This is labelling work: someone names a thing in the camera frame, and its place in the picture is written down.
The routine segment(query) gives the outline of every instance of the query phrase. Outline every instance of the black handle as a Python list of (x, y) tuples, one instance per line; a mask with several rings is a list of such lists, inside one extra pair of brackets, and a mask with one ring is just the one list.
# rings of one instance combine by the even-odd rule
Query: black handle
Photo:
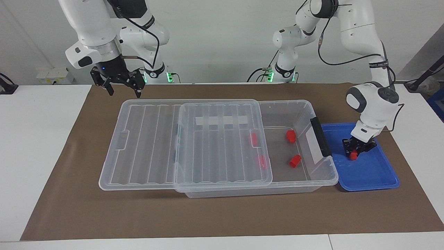
[(316, 135), (317, 143), (319, 144), (319, 148), (321, 148), (322, 156), (332, 156), (332, 151), (330, 150), (329, 144), (327, 143), (327, 139), (325, 138), (324, 131), (322, 130), (321, 123), (319, 122), (319, 118), (315, 117), (310, 119), (311, 125), (313, 126), (314, 134)]

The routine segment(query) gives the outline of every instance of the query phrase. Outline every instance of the brown mat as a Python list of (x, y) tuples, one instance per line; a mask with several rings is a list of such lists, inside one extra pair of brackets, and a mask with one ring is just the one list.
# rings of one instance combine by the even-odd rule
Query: brown mat
[[(321, 123), (355, 122), (351, 84), (147, 86), (146, 99), (309, 100)], [(98, 186), (120, 106), (134, 92), (93, 87), (21, 240), (355, 234), (444, 231), (390, 133), (378, 137), (399, 176), (395, 190), (189, 199), (174, 190), (105, 192)]]

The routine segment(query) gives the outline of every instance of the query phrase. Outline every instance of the blue plastic tray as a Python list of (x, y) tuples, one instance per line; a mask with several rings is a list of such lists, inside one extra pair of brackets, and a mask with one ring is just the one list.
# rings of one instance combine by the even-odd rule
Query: blue plastic tray
[(444, 121), (444, 88), (427, 100), (430, 107)]
[(393, 189), (400, 185), (398, 176), (381, 146), (361, 153), (356, 161), (344, 151), (342, 139), (350, 138), (355, 123), (323, 124), (325, 137), (333, 153), (339, 183), (347, 191)]

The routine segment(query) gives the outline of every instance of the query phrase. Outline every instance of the black cord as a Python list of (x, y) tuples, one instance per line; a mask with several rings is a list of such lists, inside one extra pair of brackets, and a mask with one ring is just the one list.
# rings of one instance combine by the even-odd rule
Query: black cord
[(180, 80), (180, 75), (177, 73), (171, 73), (172, 76), (177, 76), (177, 78), (179, 78), (179, 83), (182, 83), (182, 81)]
[(392, 83), (390, 85), (393, 85), (396, 82), (396, 74), (390, 66), (387, 66), (387, 68), (393, 74), (393, 80), (391, 79), (392, 77), (390, 76), (390, 79), (392, 80)]
[(305, 2), (299, 7), (299, 9), (297, 9), (295, 15), (297, 15), (297, 13), (298, 13), (300, 10), (302, 10), (302, 8), (304, 7), (304, 5), (305, 5), (307, 2), (308, 2), (308, 0), (305, 0)]
[(297, 78), (296, 78), (296, 83), (299, 80), (299, 72), (295, 72), (295, 74), (297, 74)]
[(384, 130), (384, 132), (393, 132), (395, 131), (395, 124), (396, 124), (396, 119), (398, 118), (399, 113), (401, 112), (401, 109), (405, 106), (405, 103), (403, 104), (399, 104), (398, 106), (400, 106), (398, 112), (395, 115), (395, 119), (393, 120), (393, 127), (392, 130)]
[(359, 58), (356, 58), (356, 59), (353, 59), (353, 60), (350, 60), (350, 61), (347, 61), (347, 62), (342, 62), (342, 63), (328, 63), (328, 62), (326, 62), (326, 61), (322, 58), (322, 56), (321, 56), (321, 46), (322, 46), (322, 42), (324, 41), (324, 33), (325, 33), (325, 30), (327, 29), (327, 27), (328, 27), (328, 25), (329, 25), (329, 23), (330, 23), (330, 20), (331, 20), (331, 18), (329, 18), (329, 20), (327, 21), (327, 24), (325, 24), (325, 27), (324, 27), (324, 29), (322, 30), (321, 37), (319, 38), (319, 45), (318, 45), (318, 47), (317, 47), (317, 54), (318, 54), (318, 56), (319, 56), (319, 59), (320, 59), (323, 63), (325, 63), (325, 64), (327, 64), (327, 65), (331, 65), (331, 66), (338, 66), (338, 65), (349, 64), (349, 63), (352, 63), (352, 62), (355, 62), (355, 61), (358, 61), (358, 60), (361, 60), (361, 59), (364, 59), (364, 58), (367, 58), (367, 57), (371, 57), (371, 56), (381, 56), (380, 54), (370, 54), (370, 55), (361, 56), (361, 57), (359, 57)]
[(268, 64), (268, 68), (271, 67), (271, 64), (273, 63), (274, 59), (276, 58), (276, 56), (278, 55), (279, 50), (276, 51), (276, 53), (274, 54), (274, 57), (271, 59), (270, 63)]
[(258, 76), (258, 78), (256, 79), (256, 82), (262, 82), (264, 77), (267, 77), (267, 76), (268, 76), (268, 74), (262, 74), (262, 75)]
[[(436, 70), (436, 71), (433, 72), (433, 74), (431, 74), (429, 77), (438, 74), (438, 73), (441, 72), (443, 69), (444, 69), (444, 67), (442, 67), (442, 68), (439, 69), (439, 70)], [(419, 80), (419, 78), (417, 78), (417, 79), (413, 79), (413, 80), (410, 80), (410, 81), (406, 81), (406, 82), (396, 83), (396, 84), (406, 84), (406, 83), (413, 82), (413, 81), (417, 81), (417, 80)]]
[(5, 74), (0, 73), (0, 76), (3, 76), (4, 79), (10, 81), (13, 85), (15, 85), (14, 82), (9, 77), (7, 77)]
[[(112, 7), (115, 11), (119, 12), (120, 15), (123, 16), (123, 14), (120, 12), (120, 10), (119, 10), (116, 6), (114, 6), (114, 4), (111, 2), (111, 0), (107, 0), (107, 1), (108, 1), (108, 3), (111, 5), (111, 7)], [(145, 59), (143, 60), (143, 61), (146, 62), (146, 63), (147, 63), (152, 69), (154, 69), (154, 65), (156, 65), (157, 55), (158, 55), (158, 53), (159, 53), (159, 47), (160, 47), (160, 40), (159, 40), (159, 38), (158, 38), (154, 33), (150, 32), (148, 29), (144, 28), (143, 26), (137, 24), (137, 23), (134, 22), (133, 20), (131, 20), (131, 19), (127, 18), (127, 17), (124, 17), (124, 18), (125, 18), (128, 22), (132, 23), (133, 25), (135, 25), (135, 26), (138, 27), (139, 29), (145, 31), (146, 33), (152, 35), (152, 36), (156, 39), (156, 41), (157, 41), (157, 47), (156, 47), (156, 53), (155, 53), (155, 55), (154, 55), (154, 59), (153, 59), (153, 64), (149, 63), (149, 62), (148, 62), (147, 60), (145, 60)]]
[(148, 65), (151, 66), (151, 64), (147, 60), (141, 58), (140, 56), (122, 56), (122, 58), (123, 59), (138, 59), (138, 60), (142, 60), (143, 62), (145, 62), (145, 63), (147, 63)]
[(253, 73), (251, 73), (250, 77), (248, 78), (247, 82), (250, 82), (251, 78), (254, 76), (254, 74), (256, 74), (257, 72), (264, 70), (262, 68), (256, 69), (255, 71), (253, 71)]

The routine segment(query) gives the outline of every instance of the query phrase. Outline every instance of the blue tray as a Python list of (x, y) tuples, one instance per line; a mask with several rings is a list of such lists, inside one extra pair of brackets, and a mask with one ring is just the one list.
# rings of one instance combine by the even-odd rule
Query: blue tray
[(342, 139), (349, 139), (355, 123), (323, 124), (325, 137), (333, 153), (339, 183), (347, 191), (393, 189), (400, 185), (398, 176), (381, 146), (361, 153), (356, 161), (344, 151)]

